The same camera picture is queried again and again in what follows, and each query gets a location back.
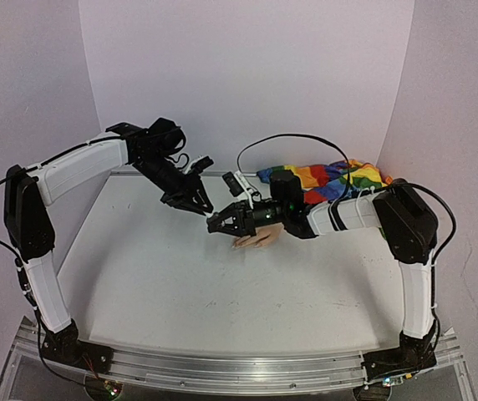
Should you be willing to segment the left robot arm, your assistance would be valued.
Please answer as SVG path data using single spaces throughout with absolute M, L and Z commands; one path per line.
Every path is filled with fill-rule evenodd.
M 57 333 L 50 347 L 64 363 L 81 362 L 84 345 L 63 332 L 73 323 L 58 273 L 111 173 L 128 166 L 160 190 L 161 203 L 201 216 L 212 213 L 201 174 L 213 161 L 200 155 L 179 166 L 186 142 L 182 128 L 169 119 L 148 128 L 120 122 L 44 161 L 8 170 L 4 225 L 23 270 L 24 293 L 41 323 Z

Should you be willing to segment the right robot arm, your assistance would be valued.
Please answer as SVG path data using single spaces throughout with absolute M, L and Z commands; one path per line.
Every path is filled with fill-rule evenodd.
M 225 174 L 224 181 L 237 200 L 207 219 L 210 233 L 254 236 L 257 229 L 280 223 L 288 234 L 306 240 L 335 232 L 380 229 L 402 274 L 402 333 L 422 339 L 430 332 L 438 219 L 408 182 L 396 180 L 386 187 L 360 190 L 348 200 L 309 205 L 299 178 L 290 170 L 271 174 L 267 199 L 253 200 L 240 172 Z

